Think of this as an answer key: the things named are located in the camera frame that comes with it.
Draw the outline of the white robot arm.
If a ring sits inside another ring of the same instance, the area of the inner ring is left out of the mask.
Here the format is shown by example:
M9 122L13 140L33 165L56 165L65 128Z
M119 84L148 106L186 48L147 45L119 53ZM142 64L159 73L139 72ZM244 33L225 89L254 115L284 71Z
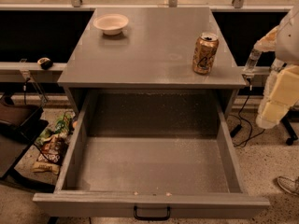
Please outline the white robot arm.
M260 128L271 129L299 101L299 5L258 40L254 48L274 51L276 55L256 118Z

